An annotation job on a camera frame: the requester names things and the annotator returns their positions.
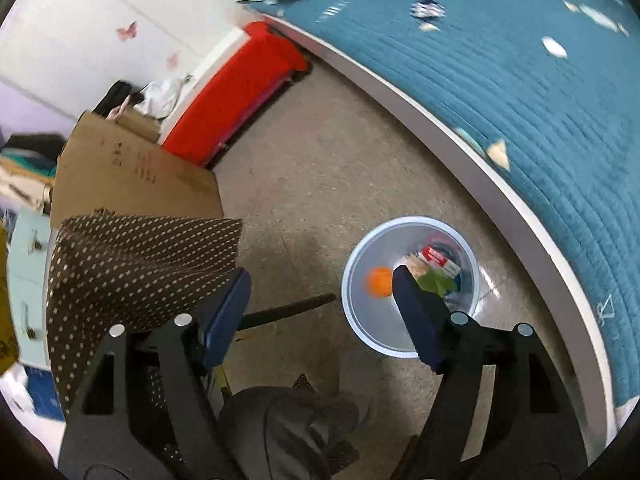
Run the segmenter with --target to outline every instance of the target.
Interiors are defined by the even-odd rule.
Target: white plastic bag
[[[174,110],[183,84],[182,79],[149,83],[142,89],[145,100],[135,105],[134,110],[155,119],[164,119]]]
[[[27,372],[20,363],[14,364],[2,376],[0,389],[4,400],[13,402],[22,412],[33,412],[33,401],[27,391]]]

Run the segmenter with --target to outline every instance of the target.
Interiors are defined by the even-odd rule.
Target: pink butterfly
[[[138,22],[132,22],[128,28],[117,28],[116,34],[120,41],[132,40],[138,35]]]
[[[180,52],[175,52],[174,54],[171,54],[171,56],[169,56],[166,59],[166,67],[169,71],[175,70],[176,68],[178,68],[179,63],[180,63]]]

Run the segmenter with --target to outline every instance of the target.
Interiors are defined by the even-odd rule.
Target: quilted blanket
[[[508,170],[502,162],[497,171],[578,276],[604,337],[616,406],[638,396],[640,23],[628,1],[299,0],[256,8],[367,66],[481,152],[504,142]],[[439,17],[421,15],[430,9]]]

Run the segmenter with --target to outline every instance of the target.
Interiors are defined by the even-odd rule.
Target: floor
[[[482,267],[481,323],[535,327],[572,383],[562,339],[510,247],[460,183],[399,121],[319,60],[216,164],[227,217],[244,220],[239,265],[253,279],[250,310],[334,292],[356,243],[380,223],[409,214],[437,218],[471,245]],[[338,356],[362,345],[339,300],[243,333],[227,356],[233,391],[291,386],[305,373],[321,392],[337,387]],[[418,360],[383,358],[380,414],[350,441],[360,459],[338,480],[389,478],[422,429],[440,378]],[[490,398],[485,375],[466,456],[479,451]]]

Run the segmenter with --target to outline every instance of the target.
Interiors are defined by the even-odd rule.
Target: yellow bag
[[[0,226],[0,375],[4,374],[20,355],[6,286],[6,240],[6,231]]]

